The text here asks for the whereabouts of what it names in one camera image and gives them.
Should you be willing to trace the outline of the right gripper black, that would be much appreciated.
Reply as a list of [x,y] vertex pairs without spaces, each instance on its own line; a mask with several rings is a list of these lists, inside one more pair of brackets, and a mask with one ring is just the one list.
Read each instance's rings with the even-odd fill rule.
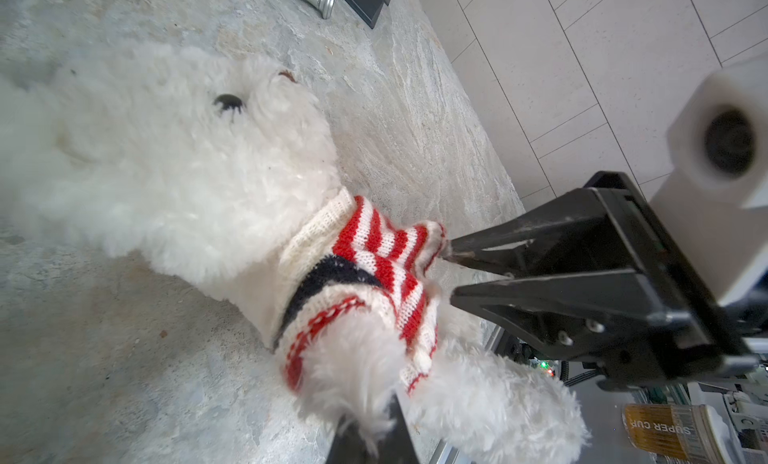
[[[446,260],[508,277],[451,304],[546,357],[601,358],[609,392],[747,374],[760,358],[629,177],[600,171],[503,224],[450,241]],[[612,264],[624,253],[631,261]]]

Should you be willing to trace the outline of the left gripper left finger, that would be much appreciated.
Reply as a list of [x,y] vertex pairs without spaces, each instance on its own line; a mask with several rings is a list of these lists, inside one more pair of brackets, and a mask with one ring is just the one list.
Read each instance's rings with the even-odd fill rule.
[[336,428],[326,464],[365,464],[366,443],[354,419],[341,419]]

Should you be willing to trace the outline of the red white striped sweater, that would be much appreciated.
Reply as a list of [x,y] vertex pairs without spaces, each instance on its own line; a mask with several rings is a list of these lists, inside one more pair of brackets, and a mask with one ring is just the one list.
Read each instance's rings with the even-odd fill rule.
[[368,199],[342,189],[289,241],[276,265],[277,314],[268,337],[287,386],[299,389],[310,344],[359,310],[378,314],[404,344],[405,388],[425,380],[442,300],[426,273],[446,244],[441,224],[398,229]]

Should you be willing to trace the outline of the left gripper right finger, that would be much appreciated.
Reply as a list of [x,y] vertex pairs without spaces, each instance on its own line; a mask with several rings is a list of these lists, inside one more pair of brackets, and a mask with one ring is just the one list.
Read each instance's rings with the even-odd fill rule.
[[419,464],[408,426],[397,396],[389,407],[394,426],[377,445],[376,462],[379,464]]

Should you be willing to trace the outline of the white teddy bear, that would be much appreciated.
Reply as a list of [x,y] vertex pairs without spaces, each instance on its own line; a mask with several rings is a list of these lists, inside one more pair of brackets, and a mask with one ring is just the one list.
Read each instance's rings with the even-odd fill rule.
[[[10,221],[30,236],[112,257],[137,252],[154,271],[234,304],[282,378],[268,337],[276,265],[342,189],[317,98],[264,56],[231,60],[131,43],[74,60],[45,83],[1,82],[1,208]],[[450,308],[427,273],[442,298],[433,361],[450,338],[485,348],[478,321]],[[577,461],[589,431],[575,395],[544,371],[499,357],[506,365],[499,463]],[[354,419],[378,453],[394,426],[394,396],[411,423],[428,429],[432,367],[407,390],[404,366],[396,334],[375,312],[359,310],[310,344],[298,390],[283,381],[301,415],[334,427]]]

